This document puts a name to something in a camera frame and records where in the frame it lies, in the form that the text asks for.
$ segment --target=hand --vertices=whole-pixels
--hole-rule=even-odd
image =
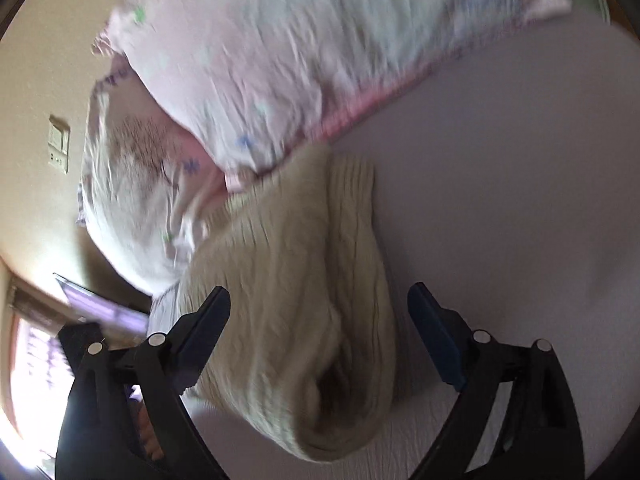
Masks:
[[[149,455],[153,461],[164,458],[164,452],[156,438],[156,432],[154,431],[154,427],[151,425],[151,420],[149,419],[149,414],[144,402],[140,403],[137,422],[140,439],[142,440],[142,444],[145,446],[146,454]]]

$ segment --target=patterned pillowcase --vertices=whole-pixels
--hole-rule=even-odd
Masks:
[[[84,217],[84,199],[82,198],[82,183],[78,184],[78,218],[76,219],[78,227],[86,227],[86,218]]]
[[[149,295],[180,279],[227,197],[224,174],[122,56],[92,93],[81,188],[92,239]]]
[[[129,58],[229,181],[334,136],[460,55],[567,0],[127,0],[95,47]]]

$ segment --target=cream cable-knit blanket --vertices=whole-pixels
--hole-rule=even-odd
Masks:
[[[395,326],[371,227],[373,168],[325,146],[210,218],[179,314],[216,285],[231,317],[193,393],[305,460],[364,446],[387,416]]]

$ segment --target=black clamp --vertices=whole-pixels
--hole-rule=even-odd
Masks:
[[[551,344],[540,339],[523,348],[472,332],[423,283],[412,286],[408,304],[440,377],[460,392],[411,480],[584,480],[578,416]],[[504,382],[513,385],[494,452],[486,465],[467,471]]]
[[[498,343],[440,307],[422,283],[408,295],[409,313],[443,381],[460,393],[435,443],[410,480],[584,480],[577,413],[552,346]],[[193,386],[230,313],[217,287],[194,314],[167,334],[109,351],[95,324],[65,326],[60,341],[76,380],[56,456],[58,480],[228,479],[195,429],[179,396]],[[489,462],[467,471],[500,383],[511,398]],[[128,406],[139,384],[163,464],[146,457]]]
[[[58,337],[76,380],[58,441],[56,478],[227,479],[179,396],[197,382],[230,306],[228,292],[216,287],[197,312],[182,316],[168,334],[153,334],[126,350],[110,351],[96,324],[65,326]],[[129,407],[135,384],[164,451],[162,464],[146,457],[136,431]]]

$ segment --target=white bed sheet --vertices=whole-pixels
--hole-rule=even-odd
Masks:
[[[639,98],[639,44],[576,12],[450,63],[338,141],[376,163],[376,224],[399,319],[398,405],[369,447],[315,465],[188,400],[230,478],[411,475],[455,400],[406,315],[418,280],[472,328],[553,343],[592,472],[640,404]],[[488,435],[498,430],[495,417]]]

